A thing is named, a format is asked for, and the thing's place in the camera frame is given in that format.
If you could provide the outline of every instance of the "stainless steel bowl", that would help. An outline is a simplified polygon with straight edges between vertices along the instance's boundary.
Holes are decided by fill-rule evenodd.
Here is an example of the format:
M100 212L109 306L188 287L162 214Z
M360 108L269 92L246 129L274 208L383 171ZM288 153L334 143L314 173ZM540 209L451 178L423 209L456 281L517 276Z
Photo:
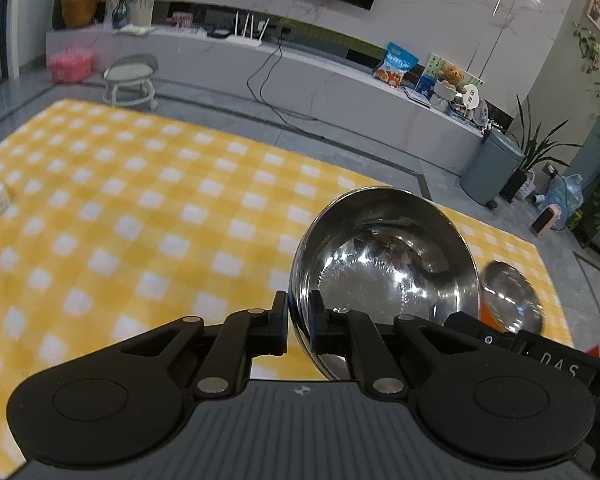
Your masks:
M482 271L482 303L499 330L542 332L544 310L534 288L520 272L503 262Z
M344 359L314 355L308 295L376 323L413 314L442 324L460 310L478 316L478 272L464 240L433 204L402 189L365 187L330 203L298 245L289 278L298 339L331 379L349 377Z

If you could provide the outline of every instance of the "power cord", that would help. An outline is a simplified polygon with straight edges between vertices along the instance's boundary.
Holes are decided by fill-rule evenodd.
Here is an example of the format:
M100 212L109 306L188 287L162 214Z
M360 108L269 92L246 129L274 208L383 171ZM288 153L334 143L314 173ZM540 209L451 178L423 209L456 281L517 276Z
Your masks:
M302 114L296 114L294 112L288 111L288 110L282 110L281 108L278 108L274 105L272 105L271 103L269 103L262 95L262 90L264 88L264 85L267 83L267 81L269 80L269 77L271 76L271 73L273 72L273 69L276 67L276 65L282 60L282 28L280 29L280 35L278 37L278 48L276 50L274 50L271 54L269 54L267 56L267 59L264 60L264 63L259 67L259 69L256 70L256 72L254 72L253 74L251 74L249 76L249 78L247 79L247 88L249 89L249 92L251 93L254 101L256 101L257 103L260 104L264 104L267 105L269 108L271 108L271 110L273 111L273 113L275 113L278 118L280 118L280 120L286 124L286 126L288 126L289 128L292 128L293 130L296 130L298 132L301 132L303 134L307 134L309 136L316 136L317 134L314 134L313 132L309 132L307 130L303 130L302 128L300 128L300 126L297 126L296 124L292 124L289 121L287 121L281 114L280 111L282 111L282 113L290 116L290 117L295 117L298 118L300 120L304 120L304 121L318 121L318 119L313 118L313 117L309 117L309 116L305 116ZM271 58L273 56L275 56L276 54L279 54L278 59L273 63L273 65L271 65L269 72L267 73L266 78L264 79L264 81L262 82L262 84L260 85L260 89L258 91L258 94L260 95L260 98L258 99L256 97L255 92L253 91L253 88L251 88L250 82L251 80L256 77L256 75L258 75L261 70L264 69L264 67L267 65L267 63L269 62L269 60L271 60Z
M600 171L598 172L598 174L597 174L597 175L596 175L596 176L595 176L593 179L591 179L591 182L589 182L589 183L588 183L588 184L587 184L587 185L586 185L586 186L585 186L585 187L582 189L582 191L584 192L584 191L586 191L587 189L589 189L591 186L593 186L593 184L595 184L595 182L596 182L596 181L599 179L599 177L600 177Z

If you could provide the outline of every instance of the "grey trash can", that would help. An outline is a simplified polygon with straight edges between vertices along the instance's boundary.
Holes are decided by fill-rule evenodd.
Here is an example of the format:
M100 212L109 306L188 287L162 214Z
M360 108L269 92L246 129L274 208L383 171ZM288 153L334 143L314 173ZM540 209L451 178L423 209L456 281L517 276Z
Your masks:
M523 158L525 155L515 142L492 130L460 178L460 186L478 204L487 205L496 198Z

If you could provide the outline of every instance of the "snack bag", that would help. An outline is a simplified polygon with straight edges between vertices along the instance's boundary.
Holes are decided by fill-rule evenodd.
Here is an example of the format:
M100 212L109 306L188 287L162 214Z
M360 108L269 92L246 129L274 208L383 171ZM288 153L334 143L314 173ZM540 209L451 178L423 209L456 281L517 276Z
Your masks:
M374 70L374 76L380 81L398 88L402 78L411 68L416 66L418 58L395 43L389 43L384 62Z

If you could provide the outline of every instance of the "power outlet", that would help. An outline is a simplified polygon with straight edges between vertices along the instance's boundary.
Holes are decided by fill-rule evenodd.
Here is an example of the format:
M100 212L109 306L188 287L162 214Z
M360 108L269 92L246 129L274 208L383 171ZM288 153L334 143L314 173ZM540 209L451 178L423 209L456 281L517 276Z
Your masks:
M551 178L553 178L554 176L556 176L558 174L558 171L549 163L546 163L544 165L544 168L542 168L542 171L544 173L546 173L547 175L549 175Z

